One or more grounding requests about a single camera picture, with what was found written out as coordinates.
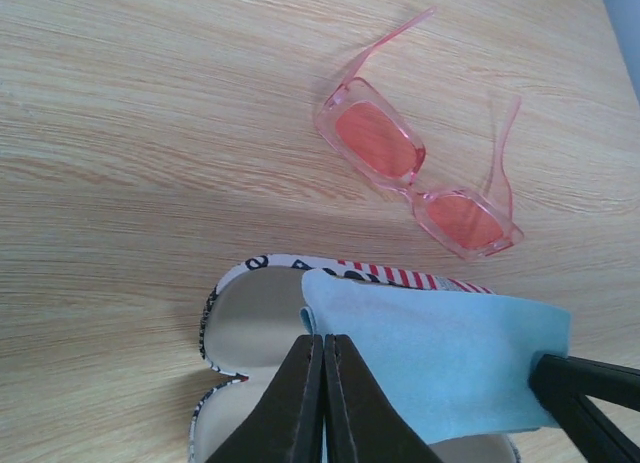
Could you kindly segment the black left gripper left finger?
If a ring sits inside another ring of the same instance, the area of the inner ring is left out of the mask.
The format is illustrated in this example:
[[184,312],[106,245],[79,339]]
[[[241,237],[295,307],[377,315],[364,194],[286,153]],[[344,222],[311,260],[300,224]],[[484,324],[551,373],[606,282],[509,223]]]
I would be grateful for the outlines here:
[[210,462],[320,462],[323,451],[323,340],[298,337],[254,410]]

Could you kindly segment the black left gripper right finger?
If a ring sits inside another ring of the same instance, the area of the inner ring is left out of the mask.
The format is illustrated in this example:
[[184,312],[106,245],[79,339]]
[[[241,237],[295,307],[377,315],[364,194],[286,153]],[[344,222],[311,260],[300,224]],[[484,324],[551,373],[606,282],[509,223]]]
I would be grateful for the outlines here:
[[326,448],[330,462],[438,462],[395,411],[347,335],[324,340]]

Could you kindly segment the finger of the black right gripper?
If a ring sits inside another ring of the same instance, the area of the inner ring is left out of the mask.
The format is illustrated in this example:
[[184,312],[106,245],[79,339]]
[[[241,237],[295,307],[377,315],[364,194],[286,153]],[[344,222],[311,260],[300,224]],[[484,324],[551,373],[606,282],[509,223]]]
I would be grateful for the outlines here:
[[529,387],[588,462],[639,462],[639,446],[591,401],[639,410],[637,369],[577,357],[542,356]]

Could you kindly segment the light blue cleaning cloth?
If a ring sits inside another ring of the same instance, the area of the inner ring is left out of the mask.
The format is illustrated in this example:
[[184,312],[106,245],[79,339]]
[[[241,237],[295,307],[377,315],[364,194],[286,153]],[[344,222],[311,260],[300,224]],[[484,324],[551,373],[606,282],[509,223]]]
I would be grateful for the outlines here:
[[425,443],[554,426],[528,379],[543,355],[567,356],[566,310],[494,294],[367,284],[322,270],[305,273],[301,288],[308,331],[349,336]]

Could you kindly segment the stars and stripes glasses case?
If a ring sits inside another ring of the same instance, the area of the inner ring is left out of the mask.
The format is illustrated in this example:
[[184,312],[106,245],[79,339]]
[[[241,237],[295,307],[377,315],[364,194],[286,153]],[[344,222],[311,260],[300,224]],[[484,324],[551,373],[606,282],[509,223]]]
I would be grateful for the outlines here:
[[[300,318],[305,304],[301,281],[305,273],[314,269],[369,284],[476,291],[475,285],[450,278],[302,255],[261,255],[235,266],[214,287],[201,318],[200,354],[226,380],[212,388],[194,411],[189,432],[190,461],[210,462],[208,458],[254,410],[295,340],[309,335]],[[325,337],[321,337],[321,461],[330,462],[326,448]],[[438,462],[516,462],[520,458],[510,438],[502,434],[453,438],[427,445],[440,458]]]

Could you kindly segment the red sunglasses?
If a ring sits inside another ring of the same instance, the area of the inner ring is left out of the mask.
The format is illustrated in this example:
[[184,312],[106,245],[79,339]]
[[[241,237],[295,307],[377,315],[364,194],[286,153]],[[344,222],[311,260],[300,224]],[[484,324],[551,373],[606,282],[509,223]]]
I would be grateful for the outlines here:
[[493,143],[486,190],[450,186],[421,192],[416,178],[426,147],[395,108],[358,73],[381,46],[431,17],[430,7],[360,52],[313,119],[318,133],[357,171],[402,195],[419,226],[465,260],[489,257],[520,243],[513,191],[504,169],[509,133],[521,107],[514,98]]

